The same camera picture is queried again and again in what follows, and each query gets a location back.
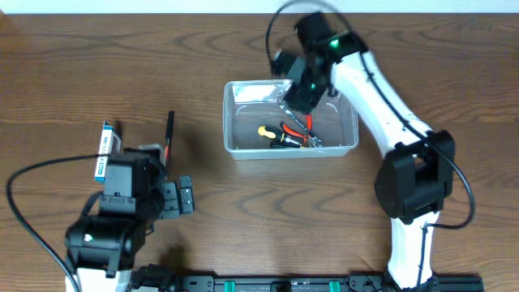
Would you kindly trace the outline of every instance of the plastic bin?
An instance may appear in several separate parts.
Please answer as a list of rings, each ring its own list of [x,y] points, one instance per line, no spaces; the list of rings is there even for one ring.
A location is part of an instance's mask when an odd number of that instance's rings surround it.
[[[325,92],[312,113],[315,134],[323,140],[320,148],[271,149],[270,140],[258,134],[262,125],[281,129],[280,122],[302,134],[303,130],[285,114],[277,101],[290,88],[292,80],[233,81],[225,86],[223,132],[225,149],[234,159],[277,159],[344,156],[358,144],[357,113],[341,95]],[[303,121],[302,114],[296,113]]]

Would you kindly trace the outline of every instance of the silver wrench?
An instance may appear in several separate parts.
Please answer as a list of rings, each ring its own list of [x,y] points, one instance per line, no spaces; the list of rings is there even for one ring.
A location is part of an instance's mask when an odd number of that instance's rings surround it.
[[[277,105],[285,112],[285,114],[288,114],[289,117],[291,117],[310,137],[310,144],[312,147],[323,147],[323,140],[319,139],[317,135],[308,129],[307,125],[305,125],[302,120],[300,120],[294,113],[290,111],[290,109],[286,106],[286,103],[283,100],[277,101]]]

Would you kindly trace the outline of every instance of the white wall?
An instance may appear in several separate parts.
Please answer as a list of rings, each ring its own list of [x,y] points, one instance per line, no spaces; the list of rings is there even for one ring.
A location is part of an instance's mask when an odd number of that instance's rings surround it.
[[[327,0],[342,12],[519,12],[519,0]],[[286,0],[0,0],[4,13],[273,13]],[[308,5],[288,12],[312,12]]]

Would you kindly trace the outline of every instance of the wooden tabletop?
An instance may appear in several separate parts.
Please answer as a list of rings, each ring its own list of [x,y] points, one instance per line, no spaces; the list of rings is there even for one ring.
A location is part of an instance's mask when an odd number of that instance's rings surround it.
[[[162,143],[176,111],[171,178],[193,178],[197,210],[157,222],[137,265],[220,275],[382,271],[390,221],[373,182],[369,131],[345,157],[234,161],[222,135],[223,88],[269,79],[271,15],[8,15],[0,31],[0,183],[18,168],[97,151],[101,124],[126,146]],[[297,47],[283,15],[272,50]],[[519,22],[516,15],[350,15],[407,105],[457,143],[477,199],[464,230],[435,230],[438,273],[478,273],[488,291],[517,290]],[[35,170],[15,200],[65,255],[63,236],[101,186],[95,161]],[[440,220],[464,220],[458,179]],[[64,291],[64,275],[0,200],[0,290]]]

